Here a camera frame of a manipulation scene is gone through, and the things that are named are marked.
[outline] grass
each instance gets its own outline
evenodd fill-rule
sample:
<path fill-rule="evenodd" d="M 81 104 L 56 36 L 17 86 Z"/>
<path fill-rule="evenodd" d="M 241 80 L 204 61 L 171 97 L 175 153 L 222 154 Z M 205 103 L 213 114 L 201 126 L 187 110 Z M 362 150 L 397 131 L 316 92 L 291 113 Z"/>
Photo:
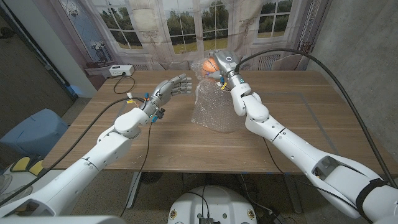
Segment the grass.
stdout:
<path fill-rule="evenodd" d="M 228 38 L 221 38 L 216 40 L 204 40 L 203 45 L 205 46 L 205 50 L 215 50 L 216 47 L 217 49 L 226 49 L 228 48 Z M 174 53 L 183 54 L 186 52 L 198 51 L 198 46 L 196 42 L 191 44 L 185 44 L 185 47 L 184 44 L 173 45 Z"/>
<path fill-rule="evenodd" d="M 123 49 L 130 49 L 129 46 L 127 44 L 122 44 L 120 42 L 118 42 L 120 48 Z M 130 45 L 132 49 L 144 49 L 142 46 L 135 46 L 135 45 Z"/>
<path fill-rule="evenodd" d="M 273 37 L 280 37 L 285 34 L 285 31 L 279 31 L 279 32 L 274 32 Z M 258 33 L 257 38 L 270 38 L 271 37 L 271 32 L 262 32 Z"/>

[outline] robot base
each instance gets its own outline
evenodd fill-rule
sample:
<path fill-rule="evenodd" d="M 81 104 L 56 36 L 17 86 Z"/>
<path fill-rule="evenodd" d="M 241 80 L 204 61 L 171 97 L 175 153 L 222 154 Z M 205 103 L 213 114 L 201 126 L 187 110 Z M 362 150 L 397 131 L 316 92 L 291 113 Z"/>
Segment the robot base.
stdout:
<path fill-rule="evenodd" d="M 190 192 L 202 195 L 202 187 L 197 187 Z M 230 224 L 256 224 L 256 215 L 251 204 L 240 194 L 226 187 L 207 185 L 203 198 L 207 201 L 209 218 L 206 219 L 208 210 L 202 198 L 195 194 L 185 193 L 174 202 L 170 209 L 168 224 L 188 223 L 230 223 Z"/>

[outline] black strap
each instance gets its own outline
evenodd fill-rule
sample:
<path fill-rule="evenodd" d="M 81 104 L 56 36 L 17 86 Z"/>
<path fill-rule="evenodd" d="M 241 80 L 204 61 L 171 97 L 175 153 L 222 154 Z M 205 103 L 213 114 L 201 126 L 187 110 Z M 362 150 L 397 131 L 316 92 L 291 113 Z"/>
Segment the black strap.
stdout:
<path fill-rule="evenodd" d="M 388 182 L 383 181 L 380 178 L 371 180 L 370 183 L 362 189 L 362 191 L 359 193 L 358 197 L 356 197 L 355 204 L 356 208 L 358 209 L 359 214 L 361 214 L 364 218 L 367 218 L 363 211 L 363 202 L 365 201 L 366 197 L 374 190 L 376 187 L 382 187 L 386 185 Z"/>

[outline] white cable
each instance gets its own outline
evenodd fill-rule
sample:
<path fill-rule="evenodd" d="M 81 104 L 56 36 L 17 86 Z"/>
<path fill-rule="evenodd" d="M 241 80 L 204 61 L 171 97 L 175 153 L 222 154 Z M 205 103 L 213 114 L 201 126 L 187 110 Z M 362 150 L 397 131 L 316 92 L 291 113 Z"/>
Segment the white cable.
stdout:
<path fill-rule="evenodd" d="M 394 209 L 394 215 L 396 215 L 397 207 L 398 207 L 398 202 L 396 202 L 396 208 Z"/>
<path fill-rule="evenodd" d="M 273 212 L 271 209 L 269 209 L 269 208 L 267 208 L 267 207 L 265 207 L 265 206 L 260 205 L 259 203 L 255 202 L 255 201 L 249 196 L 248 187 L 246 186 L 246 183 L 245 183 L 245 181 L 244 181 L 244 178 L 243 178 L 243 175 L 242 175 L 242 174 L 241 174 L 241 177 L 242 177 L 242 180 L 243 180 L 244 188 L 246 189 L 246 194 L 248 195 L 248 198 L 249 198 L 249 200 L 251 201 L 251 203 L 253 203 L 253 204 L 255 204 L 255 205 L 257 205 L 257 206 L 259 206 L 259 207 L 261 207 L 261 208 L 263 208 L 263 209 L 268 210 L 268 212 L 269 212 L 270 215 L 273 214 L 274 212 Z"/>

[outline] power strip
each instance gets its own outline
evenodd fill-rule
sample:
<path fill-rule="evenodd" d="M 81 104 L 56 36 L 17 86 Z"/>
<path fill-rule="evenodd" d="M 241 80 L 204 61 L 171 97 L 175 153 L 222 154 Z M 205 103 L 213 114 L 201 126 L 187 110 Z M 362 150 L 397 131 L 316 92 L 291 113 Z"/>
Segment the power strip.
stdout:
<path fill-rule="evenodd" d="M 131 76 L 134 73 L 134 67 L 132 65 L 112 65 L 109 72 L 112 76 Z"/>

